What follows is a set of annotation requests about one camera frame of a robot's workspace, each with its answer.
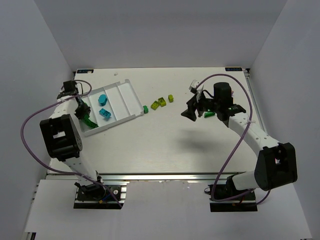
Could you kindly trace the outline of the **green long lego brick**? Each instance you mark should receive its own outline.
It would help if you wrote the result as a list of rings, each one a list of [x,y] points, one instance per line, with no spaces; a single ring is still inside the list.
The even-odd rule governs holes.
[[[84,117],[83,117],[83,120],[82,120],[85,125],[87,125],[89,128],[91,129],[95,129],[95,128],[98,128],[99,126],[90,120],[90,116],[88,114],[86,114]]]

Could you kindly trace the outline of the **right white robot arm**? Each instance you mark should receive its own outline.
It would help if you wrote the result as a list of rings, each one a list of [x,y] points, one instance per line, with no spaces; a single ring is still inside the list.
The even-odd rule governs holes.
[[[296,150],[291,143],[279,142],[250,120],[246,110],[234,103],[229,83],[214,84],[214,95],[209,98],[205,97],[202,88],[197,88],[198,84],[197,80],[191,83],[189,90],[194,95],[186,103],[187,110],[181,115],[196,121],[205,112],[215,112],[217,118],[237,133],[257,156],[253,171],[227,178],[224,189],[219,189],[214,194],[218,200],[257,188],[269,191],[297,181]]]

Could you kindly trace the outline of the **teal lego brick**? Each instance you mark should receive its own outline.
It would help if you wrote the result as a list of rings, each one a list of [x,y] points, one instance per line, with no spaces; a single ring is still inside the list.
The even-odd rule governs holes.
[[[103,116],[106,120],[109,120],[112,116],[112,114],[104,108],[101,108],[99,110],[99,114]]]

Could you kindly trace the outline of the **blue label sticker left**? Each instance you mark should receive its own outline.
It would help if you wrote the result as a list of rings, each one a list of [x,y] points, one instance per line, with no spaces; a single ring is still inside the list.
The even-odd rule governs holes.
[[[93,72],[93,69],[78,69],[76,71],[77,74],[92,74]]]

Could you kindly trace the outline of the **dark green lego by tray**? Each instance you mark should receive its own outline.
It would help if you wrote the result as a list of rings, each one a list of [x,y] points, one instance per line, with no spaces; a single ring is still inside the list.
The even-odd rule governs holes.
[[[143,106],[143,111],[144,111],[144,114],[147,114],[149,112],[149,109],[146,105]]]

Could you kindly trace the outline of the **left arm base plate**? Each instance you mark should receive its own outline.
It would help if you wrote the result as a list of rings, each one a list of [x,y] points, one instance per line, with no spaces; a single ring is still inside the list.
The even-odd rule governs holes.
[[[114,184],[107,185],[107,187],[112,191],[112,194],[118,200],[119,204],[107,189],[98,191],[98,195],[93,197],[78,188],[75,194],[73,208],[85,210],[121,210],[125,202],[127,187],[125,185]]]

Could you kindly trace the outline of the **blue label sticker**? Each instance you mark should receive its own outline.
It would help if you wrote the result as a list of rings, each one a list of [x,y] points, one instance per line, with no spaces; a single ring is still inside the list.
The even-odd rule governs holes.
[[[76,71],[77,74],[92,74],[93,72],[93,69],[78,69]]]
[[[242,72],[243,69],[241,67],[225,67],[226,72]]]

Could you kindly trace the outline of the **blue label sticker right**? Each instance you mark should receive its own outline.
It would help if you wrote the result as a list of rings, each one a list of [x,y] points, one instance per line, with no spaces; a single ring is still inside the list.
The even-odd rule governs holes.
[[[242,72],[243,69],[241,67],[225,67],[226,72]]]

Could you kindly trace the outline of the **white divided plastic tray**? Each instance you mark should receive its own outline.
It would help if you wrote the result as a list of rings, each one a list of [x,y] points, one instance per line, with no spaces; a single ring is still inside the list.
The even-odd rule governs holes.
[[[107,103],[104,106],[98,103],[98,98],[102,94],[107,96]],[[86,137],[105,131],[144,114],[143,105],[129,79],[93,89],[90,94],[83,97],[82,100],[91,109],[89,119],[98,125],[97,128],[91,129],[85,125],[84,122],[80,121],[81,132]],[[105,109],[111,113],[109,120],[106,120],[99,114],[100,109]]]

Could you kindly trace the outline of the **blue rounded lego brick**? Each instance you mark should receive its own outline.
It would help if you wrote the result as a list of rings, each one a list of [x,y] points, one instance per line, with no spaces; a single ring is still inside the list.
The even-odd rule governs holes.
[[[98,98],[98,103],[100,106],[105,106],[107,104],[108,98],[105,94],[101,94]]]

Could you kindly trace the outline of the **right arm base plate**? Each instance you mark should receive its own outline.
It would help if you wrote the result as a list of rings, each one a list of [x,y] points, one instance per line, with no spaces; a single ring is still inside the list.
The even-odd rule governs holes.
[[[204,189],[204,193],[209,196],[209,206],[211,213],[240,213],[240,212],[257,212],[256,195],[252,191],[247,195],[233,198],[227,201],[213,201],[212,193],[213,185],[208,185]]]

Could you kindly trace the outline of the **lime lego brick middle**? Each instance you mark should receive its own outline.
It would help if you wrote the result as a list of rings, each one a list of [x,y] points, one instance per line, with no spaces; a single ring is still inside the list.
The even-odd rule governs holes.
[[[165,99],[164,99],[163,97],[160,97],[160,98],[158,99],[158,103],[159,103],[159,105],[160,105],[161,107],[164,107],[164,106],[167,105],[167,103],[166,103],[166,101],[165,101]]]

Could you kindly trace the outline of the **small lime lego brick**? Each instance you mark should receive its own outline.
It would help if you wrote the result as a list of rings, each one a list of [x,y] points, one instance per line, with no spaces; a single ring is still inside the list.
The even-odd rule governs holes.
[[[170,103],[172,103],[174,101],[174,97],[173,97],[172,94],[168,95],[168,100],[169,100]]]

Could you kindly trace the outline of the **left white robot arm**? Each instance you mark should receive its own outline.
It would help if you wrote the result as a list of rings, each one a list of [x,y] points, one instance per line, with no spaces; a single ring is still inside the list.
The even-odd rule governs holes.
[[[75,173],[75,185],[87,197],[101,200],[106,194],[101,176],[81,154],[83,143],[74,120],[89,122],[91,108],[78,96],[77,83],[73,80],[63,83],[57,96],[61,101],[53,114],[39,124],[49,156],[68,166]]]

